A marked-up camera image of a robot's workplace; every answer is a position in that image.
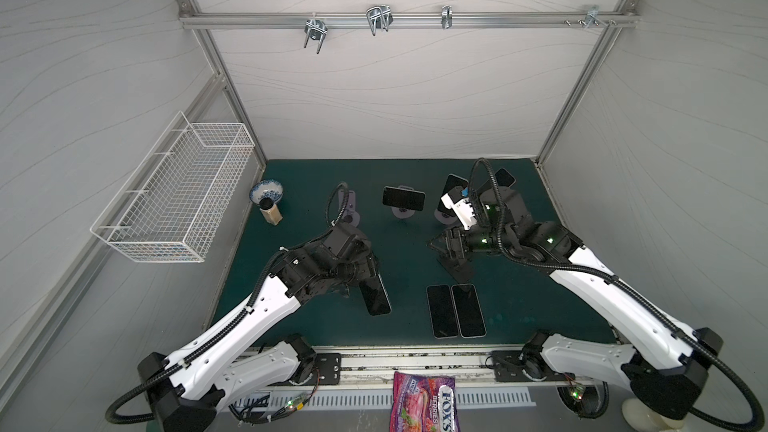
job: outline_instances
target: black bottle cap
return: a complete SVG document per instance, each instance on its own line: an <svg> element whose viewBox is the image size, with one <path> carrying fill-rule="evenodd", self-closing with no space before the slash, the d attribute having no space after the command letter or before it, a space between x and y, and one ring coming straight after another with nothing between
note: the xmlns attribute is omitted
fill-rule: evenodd
<svg viewBox="0 0 768 432"><path fill-rule="evenodd" d="M269 197L264 197L261 200L259 200L259 208L261 208L261 210L269 210L274 205L275 203L272 202L272 199Z"/></svg>

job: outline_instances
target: dark green mat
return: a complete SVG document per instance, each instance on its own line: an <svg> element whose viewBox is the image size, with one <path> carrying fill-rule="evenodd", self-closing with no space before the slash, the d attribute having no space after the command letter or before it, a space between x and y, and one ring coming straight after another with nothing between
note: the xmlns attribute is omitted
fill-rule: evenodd
<svg viewBox="0 0 768 432"><path fill-rule="evenodd" d="M425 246L444 227L434 208L449 173L468 177L472 160L272 160L264 178L282 182L283 221L271 226L258 207L248 218L232 269L216 310L216 320L250 293L266 260L281 245L294 245L325 229L323 207L340 181L357 194L360 229L371 239L392 312L371 317L360 291L349 298L328 294L314 298L283 319L260 340L273 343L300 333L314 345L510 344L527 341L544 328L571 338L611 342L608 323L580 298L531 268L500 257L476 257L472 282L478 290L488 333L484 338L437 340L432 335L426 288L453 284ZM494 160L517 179L514 188L538 221L557 220L541 179L527 159ZM478 186L485 172L478 171ZM408 220L382 206L384 186L410 186L426 193L426 206Z"/></svg>

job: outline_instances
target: blue and white bowl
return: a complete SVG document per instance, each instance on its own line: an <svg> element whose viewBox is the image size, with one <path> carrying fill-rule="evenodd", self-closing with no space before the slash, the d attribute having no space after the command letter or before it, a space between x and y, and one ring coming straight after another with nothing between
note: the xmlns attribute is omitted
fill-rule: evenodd
<svg viewBox="0 0 768 432"><path fill-rule="evenodd" d="M275 204L280 202L283 198L283 184L273 178L268 178L250 190L250 201L254 204L258 205L264 197L271 198Z"/></svg>

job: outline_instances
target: snack bag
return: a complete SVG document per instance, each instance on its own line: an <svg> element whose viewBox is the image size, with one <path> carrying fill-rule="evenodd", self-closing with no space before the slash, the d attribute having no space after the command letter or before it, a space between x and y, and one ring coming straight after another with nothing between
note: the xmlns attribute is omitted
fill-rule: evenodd
<svg viewBox="0 0 768 432"><path fill-rule="evenodd" d="M389 432L459 432L456 380L395 372Z"/></svg>

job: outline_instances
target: wire basket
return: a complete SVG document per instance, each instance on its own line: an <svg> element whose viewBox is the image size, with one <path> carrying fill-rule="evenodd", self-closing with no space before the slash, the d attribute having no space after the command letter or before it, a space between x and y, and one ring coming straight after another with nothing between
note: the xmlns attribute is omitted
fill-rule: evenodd
<svg viewBox="0 0 768 432"><path fill-rule="evenodd" d="M139 176L145 162L160 156L143 185L130 189L130 178L91 227L135 262L202 262L254 149L242 123L190 123L186 117L182 123L186 126L169 126L164 133L170 133L170 148L151 152L132 175ZM122 206L115 204L121 199ZM116 208L119 219L102 224L108 210Z"/></svg>

